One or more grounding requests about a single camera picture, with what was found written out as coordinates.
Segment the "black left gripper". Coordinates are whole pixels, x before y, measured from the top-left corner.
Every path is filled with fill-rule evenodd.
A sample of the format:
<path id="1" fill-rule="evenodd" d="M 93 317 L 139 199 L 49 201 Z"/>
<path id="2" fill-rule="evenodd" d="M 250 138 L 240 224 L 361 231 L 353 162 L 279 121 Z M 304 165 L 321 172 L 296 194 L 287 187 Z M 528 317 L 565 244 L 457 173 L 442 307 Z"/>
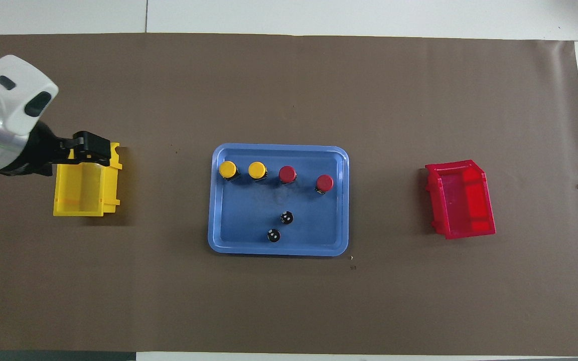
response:
<path id="1" fill-rule="evenodd" d="M 94 163 L 110 166 L 110 141 L 91 132 L 76 132 L 73 138 L 57 137 L 44 123 L 37 122 L 29 134 L 20 155 L 0 174 L 18 176 L 41 174 L 52 176 L 52 164 L 62 164 L 73 148 L 78 163 Z"/>

